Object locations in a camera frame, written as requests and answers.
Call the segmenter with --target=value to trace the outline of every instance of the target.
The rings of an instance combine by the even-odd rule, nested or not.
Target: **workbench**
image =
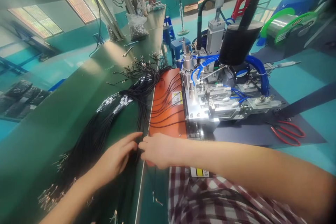
[[[92,58],[87,55],[84,64],[0,142],[0,223],[37,223],[46,214],[40,209],[37,198],[56,177],[57,169],[52,164],[59,160],[60,154],[75,145],[104,99],[132,84],[132,80],[128,80],[115,86],[108,85],[106,82],[118,82],[125,78],[113,72],[131,66],[133,56],[143,56],[148,61],[152,52],[160,52],[164,16],[165,8],[149,13],[145,23],[149,36],[133,45],[134,54],[131,50],[127,57],[122,57],[129,48],[124,45],[131,42],[126,26],[123,29],[126,36],[122,41],[107,42],[99,47]],[[107,147],[137,130],[138,115],[134,113],[137,109],[134,102],[119,114],[107,139]],[[128,223],[134,223],[135,219],[139,221],[140,218],[141,223],[167,222],[167,209],[160,208],[153,212],[153,209],[144,207],[147,202],[152,202],[152,191],[146,187],[145,172],[143,162],[139,161],[134,175],[134,199],[124,204],[127,208],[125,215],[131,220]],[[168,172],[158,171],[157,176],[166,176],[167,179],[163,180],[168,189]],[[118,189],[124,186],[122,175],[118,177],[117,184]],[[113,216],[118,201],[113,195],[112,192],[106,202],[108,211],[103,214],[102,223],[109,223],[109,217]]]

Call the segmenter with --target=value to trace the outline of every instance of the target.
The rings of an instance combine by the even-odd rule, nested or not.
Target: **plaid shirt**
[[[187,167],[169,170],[169,223],[306,223],[288,205],[261,198],[217,175],[191,177]]]

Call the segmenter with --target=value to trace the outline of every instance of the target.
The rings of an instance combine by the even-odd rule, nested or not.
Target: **red stool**
[[[244,1],[246,1],[246,2],[245,2],[245,5],[243,6],[243,8],[240,9],[240,5],[241,5]],[[232,17],[234,20],[236,20],[237,17],[242,16],[242,15],[244,14],[244,12],[245,12],[245,10],[246,10],[246,8],[247,8],[249,2],[250,2],[250,0],[237,0],[237,2],[236,2],[236,6],[234,7],[234,10],[233,10],[233,13],[232,13],[232,16],[231,16],[231,17]]]

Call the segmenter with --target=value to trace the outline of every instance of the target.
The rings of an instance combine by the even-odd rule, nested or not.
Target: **red scissors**
[[[299,138],[303,138],[306,136],[305,132],[298,126],[296,126],[295,124],[292,124],[292,123],[289,123],[289,122],[286,122],[286,121],[278,121],[278,123],[280,124],[287,124],[287,125],[290,125],[292,126],[293,128],[297,129],[297,131],[299,131],[300,134],[297,134],[293,131],[291,131],[290,129],[288,128],[285,128],[284,126],[280,125],[280,124],[273,124],[273,123],[270,123],[270,122],[266,122],[268,124],[271,125],[271,129],[273,130],[274,134],[284,143],[288,144],[288,145],[292,145],[292,146],[300,146],[301,143],[299,140],[297,140],[295,137],[293,137],[292,135],[296,136],[296,137],[299,137]],[[282,135],[292,139],[293,141],[295,141],[297,144],[293,144],[293,143],[290,143],[288,142],[287,140],[285,140],[279,133],[281,133]]]

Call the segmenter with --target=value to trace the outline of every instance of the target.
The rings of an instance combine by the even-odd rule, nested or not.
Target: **orange pad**
[[[162,133],[171,137],[187,138],[183,104],[177,103],[176,105],[168,108],[174,104],[174,101],[172,101],[174,93],[176,94],[182,91],[181,75],[179,74],[179,71],[180,70],[178,68],[167,71],[162,76],[163,80],[159,81],[155,87],[154,101],[149,124],[150,136],[152,136],[154,133]],[[178,121],[183,122],[163,128],[157,128]]]

